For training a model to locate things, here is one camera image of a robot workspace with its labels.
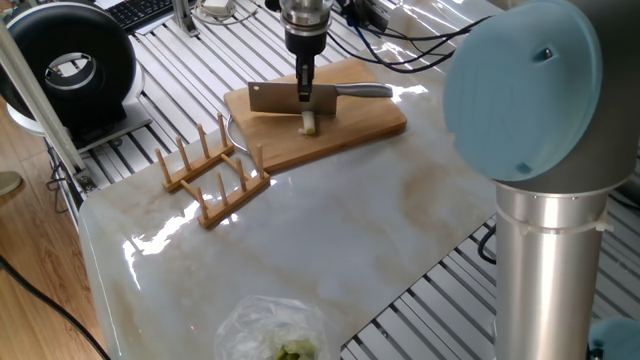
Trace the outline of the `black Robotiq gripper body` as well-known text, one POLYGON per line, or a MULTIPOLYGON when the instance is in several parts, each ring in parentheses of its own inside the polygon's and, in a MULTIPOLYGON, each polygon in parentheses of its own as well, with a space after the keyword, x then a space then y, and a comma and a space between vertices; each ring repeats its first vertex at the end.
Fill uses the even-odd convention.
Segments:
POLYGON ((286 32, 285 44, 287 49, 295 55, 297 61, 306 61, 324 51, 326 38, 326 32, 313 36, 302 36, 286 32))

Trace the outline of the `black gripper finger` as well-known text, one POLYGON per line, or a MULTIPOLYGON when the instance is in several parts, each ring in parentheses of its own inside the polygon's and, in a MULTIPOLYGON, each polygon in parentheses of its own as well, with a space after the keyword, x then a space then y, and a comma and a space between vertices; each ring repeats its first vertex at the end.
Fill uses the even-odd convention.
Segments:
POLYGON ((313 89, 314 71, 314 55, 299 55, 296 57, 297 92, 300 102, 310 101, 313 89))

